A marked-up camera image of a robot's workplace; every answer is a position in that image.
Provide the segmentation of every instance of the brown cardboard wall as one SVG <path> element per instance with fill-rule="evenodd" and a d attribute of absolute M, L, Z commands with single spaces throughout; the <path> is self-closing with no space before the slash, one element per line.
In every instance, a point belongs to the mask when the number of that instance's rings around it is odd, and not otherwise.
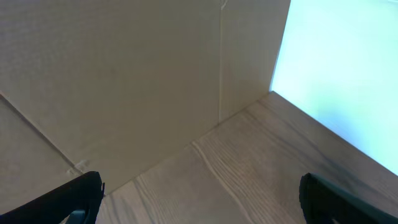
<path fill-rule="evenodd" d="M 0 214 L 77 177 L 0 95 Z"/>
<path fill-rule="evenodd" d="M 107 192 L 217 124 L 218 1 L 7 1 L 0 13 L 0 90 Z"/>
<path fill-rule="evenodd" d="M 223 0 L 220 121 L 269 91 L 289 0 Z"/>

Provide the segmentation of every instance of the cardboard panel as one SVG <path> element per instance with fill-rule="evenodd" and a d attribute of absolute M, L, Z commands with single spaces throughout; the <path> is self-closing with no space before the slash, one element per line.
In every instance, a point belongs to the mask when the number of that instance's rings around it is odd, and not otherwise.
<path fill-rule="evenodd" d="M 0 95 L 0 214 L 77 177 Z"/>
<path fill-rule="evenodd" d="M 289 0 L 224 0 L 220 121 L 269 91 Z"/>
<path fill-rule="evenodd" d="M 218 1 L 8 1 L 0 13 L 0 90 L 106 192 L 217 124 Z"/>

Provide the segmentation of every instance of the wooden surface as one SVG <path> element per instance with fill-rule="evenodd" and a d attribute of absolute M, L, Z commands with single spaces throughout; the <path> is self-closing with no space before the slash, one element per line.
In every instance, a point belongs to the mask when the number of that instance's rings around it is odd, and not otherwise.
<path fill-rule="evenodd" d="M 59 153 L 0 95 L 0 214 L 77 177 Z"/>
<path fill-rule="evenodd" d="M 4 1 L 0 15 L 0 91 L 108 192 L 218 122 L 218 1 Z"/>
<path fill-rule="evenodd" d="M 305 223 L 299 183 L 307 172 L 398 216 L 398 177 L 270 93 L 107 196 L 99 219 Z"/>
<path fill-rule="evenodd" d="M 290 0 L 222 0 L 220 121 L 268 93 Z"/>

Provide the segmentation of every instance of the light blue panel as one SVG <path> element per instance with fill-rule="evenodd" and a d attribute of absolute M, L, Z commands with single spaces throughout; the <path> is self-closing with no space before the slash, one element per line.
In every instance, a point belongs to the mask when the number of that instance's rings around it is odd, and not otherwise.
<path fill-rule="evenodd" d="M 271 89 L 398 174 L 398 1 L 292 0 Z"/>

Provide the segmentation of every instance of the glowing cyan screen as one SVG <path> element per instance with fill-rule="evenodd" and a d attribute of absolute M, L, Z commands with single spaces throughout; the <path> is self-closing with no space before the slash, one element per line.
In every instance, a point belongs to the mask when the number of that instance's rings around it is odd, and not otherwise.
<path fill-rule="evenodd" d="M 398 174 L 398 1 L 291 0 L 271 90 Z"/>

